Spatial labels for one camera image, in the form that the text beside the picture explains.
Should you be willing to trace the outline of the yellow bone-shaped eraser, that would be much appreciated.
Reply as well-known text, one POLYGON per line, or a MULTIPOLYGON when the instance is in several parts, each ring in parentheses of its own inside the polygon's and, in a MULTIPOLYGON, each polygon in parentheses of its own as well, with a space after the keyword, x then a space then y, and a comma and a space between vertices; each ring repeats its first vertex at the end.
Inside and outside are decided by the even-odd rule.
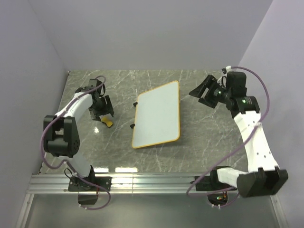
POLYGON ((105 124, 108 128, 110 128, 110 127, 113 126, 112 120, 111 120, 109 117, 107 117, 107 116, 103 116, 103 117, 101 118, 101 122, 102 122, 103 124, 105 124))

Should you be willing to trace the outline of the yellow framed whiteboard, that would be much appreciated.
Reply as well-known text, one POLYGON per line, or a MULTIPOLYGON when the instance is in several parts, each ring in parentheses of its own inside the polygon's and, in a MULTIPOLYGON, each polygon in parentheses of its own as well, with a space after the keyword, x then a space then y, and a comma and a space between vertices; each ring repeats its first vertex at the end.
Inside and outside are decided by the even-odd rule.
POLYGON ((134 105, 132 148, 171 143, 180 138, 179 81, 171 81, 139 94, 134 105))

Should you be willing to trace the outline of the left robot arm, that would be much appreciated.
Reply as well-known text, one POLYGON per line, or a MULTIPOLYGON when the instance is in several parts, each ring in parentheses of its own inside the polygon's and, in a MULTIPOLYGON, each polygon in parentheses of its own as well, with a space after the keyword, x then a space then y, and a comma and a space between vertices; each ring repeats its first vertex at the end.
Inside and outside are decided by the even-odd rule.
POLYGON ((42 157, 50 153, 58 157, 57 166, 49 164, 45 158, 43 162, 50 169, 58 169, 62 164, 67 164, 71 171, 70 183, 91 191, 98 187, 93 166, 79 153, 80 137, 77 122, 85 111, 89 111, 93 121, 102 122, 107 127, 113 126, 110 119, 114 109, 110 97, 106 95, 105 76, 90 79, 85 87, 75 91, 71 101, 55 115, 47 115, 43 120, 43 133, 40 140, 42 157))

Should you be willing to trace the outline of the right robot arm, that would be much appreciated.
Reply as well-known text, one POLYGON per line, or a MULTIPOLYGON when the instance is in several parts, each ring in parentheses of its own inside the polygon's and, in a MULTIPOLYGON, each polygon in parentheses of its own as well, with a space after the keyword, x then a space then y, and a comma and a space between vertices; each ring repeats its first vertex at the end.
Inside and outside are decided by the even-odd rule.
POLYGON ((241 197, 275 195, 288 180, 287 170, 280 169, 269 148, 261 121, 263 117, 257 99, 247 95, 247 76, 230 71, 217 80, 208 75, 190 95, 199 103, 215 108, 223 103, 230 111, 243 139, 242 148, 247 155, 248 171, 218 165, 209 175, 196 176, 191 187, 196 190, 238 190, 241 197))

